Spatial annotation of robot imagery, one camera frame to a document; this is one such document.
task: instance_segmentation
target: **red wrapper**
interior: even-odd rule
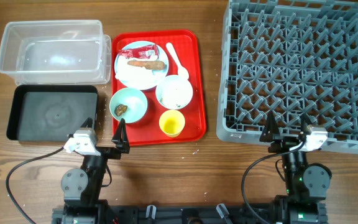
[[[156,44],[150,44],[135,49],[119,50],[118,54],[125,58],[149,59],[153,55],[158,56],[158,48]]]

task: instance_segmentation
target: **red plastic tray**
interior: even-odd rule
[[[185,116],[185,128],[178,137],[170,138],[161,131],[158,125],[161,114],[167,109],[157,101],[155,87],[149,90],[143,90],[148,101],[147,112],[140,121],[126,125],[129,144],[131,146],[143,146],[199,140],[206,132],[206,118],[197,37],[188,30],[165,30],[118,35],[112,42],[112,94],[125,88],[125,86],[115,78],[114,61],[117,57],[117,52],[127,44],[139,40],[151,41],[164,49],[169,59],[168,75],[177,74],[178,72],[176,63],[165,47],[167,42],[173,44],[180,63],[189,71],[189,81],[193,86],[193,98],[187,106],[179,110]],[[113,133],[116,131],[117,126],[118,121],[113,119]]]

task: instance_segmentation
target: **yellow cup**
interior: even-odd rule
[[[168,110],[160,117],[160,129],[168,137],[177,137],[185,127],[185,117],[177,110]]]

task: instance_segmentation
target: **yellow liquid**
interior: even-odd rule
[[[167,119],[164,124],[164,132],[168,134],[176,134],[179,132],[180,124],[174,119]]]

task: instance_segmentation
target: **wooden table surface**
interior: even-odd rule
[[[0,43],[10,21],[98,19],[112,39],[120,33],[145,30],[189,29],[200,43],[201,71],[208,130],[197,142],[133,147],[120,161],[109,161],[112,184],[100,198],[110,205],[240,205],[241,177],[267,148],[220,141],[216,137],[217,98],[221,70],[221,40],[226,0],[222,1],[116,1],[27,4],[0,0]],[[98,85],[99,94],[111,97],[111,85]],[[61,145],[21,143],[6,137],[6,126],[16,86],[0,74],[0,223],[26,223],[8,197],[7,173],[18,163],[52,152]],[[111,115],[97,134],[100,146],[111,139]],[[310,163],[319,162],[333,172],[328,198],[330,223],[358,223],[358,155],[312,152]],[[11,189],[20,205],[37,223],[50,223],[52,209],[63,205],[62,175],[79,167],[82,157],[61,152],[17,170]],[[274,168],[275,159],[259,164],[248,176],[246,194],[251,202],[269,202],[285,194],[285,184]]]

